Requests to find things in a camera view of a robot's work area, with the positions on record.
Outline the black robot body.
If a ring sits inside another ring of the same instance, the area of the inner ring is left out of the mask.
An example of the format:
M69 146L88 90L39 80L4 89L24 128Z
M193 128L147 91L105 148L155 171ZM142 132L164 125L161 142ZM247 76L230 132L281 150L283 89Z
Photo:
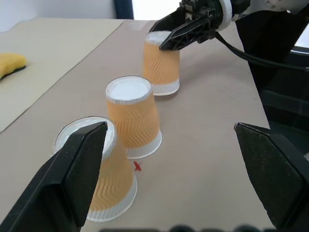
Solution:
M309 67L309 54L294 47L308 24L309 10L296 15L262 11L236 22L246 53L302 67ZM249 66L270 128L309 160L309 72Z

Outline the dark blue panel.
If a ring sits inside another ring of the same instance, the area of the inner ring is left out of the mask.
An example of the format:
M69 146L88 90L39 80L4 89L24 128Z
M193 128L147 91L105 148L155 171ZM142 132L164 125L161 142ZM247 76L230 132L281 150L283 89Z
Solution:
M134 19L132 0L113 0L117 19Z

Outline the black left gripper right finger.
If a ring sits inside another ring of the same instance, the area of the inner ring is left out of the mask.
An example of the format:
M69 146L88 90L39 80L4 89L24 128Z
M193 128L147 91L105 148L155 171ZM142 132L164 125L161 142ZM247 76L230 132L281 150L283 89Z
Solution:
M309 161L283 135L234 125L250 182L278 230L309 232Z

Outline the beige cardboard sheet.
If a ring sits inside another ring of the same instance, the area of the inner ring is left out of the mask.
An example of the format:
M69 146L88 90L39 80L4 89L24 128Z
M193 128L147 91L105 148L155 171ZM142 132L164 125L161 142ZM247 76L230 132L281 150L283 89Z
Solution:
M24 55L26 68L0 80L0 133L121 24L116 19L36 18L0 34L0 53Z

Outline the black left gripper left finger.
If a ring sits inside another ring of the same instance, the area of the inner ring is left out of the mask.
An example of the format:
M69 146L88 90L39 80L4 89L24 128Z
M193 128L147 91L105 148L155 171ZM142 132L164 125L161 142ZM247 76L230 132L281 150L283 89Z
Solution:
M105 121L72 133L34 175L0 232L80 232L98 181Z

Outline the yellow sponge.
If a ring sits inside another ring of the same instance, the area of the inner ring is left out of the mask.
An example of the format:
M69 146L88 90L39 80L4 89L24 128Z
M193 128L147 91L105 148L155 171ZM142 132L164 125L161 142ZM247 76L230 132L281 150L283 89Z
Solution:
M25 56L14 53L0 53L0 80L26 67Z

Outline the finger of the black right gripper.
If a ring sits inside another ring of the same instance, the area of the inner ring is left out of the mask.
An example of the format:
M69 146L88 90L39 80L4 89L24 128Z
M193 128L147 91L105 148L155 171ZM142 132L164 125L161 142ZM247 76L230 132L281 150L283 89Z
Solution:
M201 44L214 37L216 16L200 17L174 29L159 46L161 51L180 51L197 42Z
M186 9L177 9L171 14L155 22L149 32L171 31L171 32L188 32L191 26L186 21Z

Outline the orange white paper cup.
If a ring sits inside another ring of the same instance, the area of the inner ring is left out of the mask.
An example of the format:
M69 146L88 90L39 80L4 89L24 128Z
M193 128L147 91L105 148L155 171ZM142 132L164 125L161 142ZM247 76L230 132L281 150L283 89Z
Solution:
M107 222L120 217L133 204L138 183L115 125L105 117L89 116L75 120L62 128L54 143L54 152L63 147L69 136L78 129L106 122L105 137L98 183L87 214L87 220Z
M109 119L132 160L145 158L162 143L152 84L139 76L112 80L106 87Z
M180 52L159 49L169 31L146 34L143 51L143 77L153 85L155 96L176 93L180 87Z

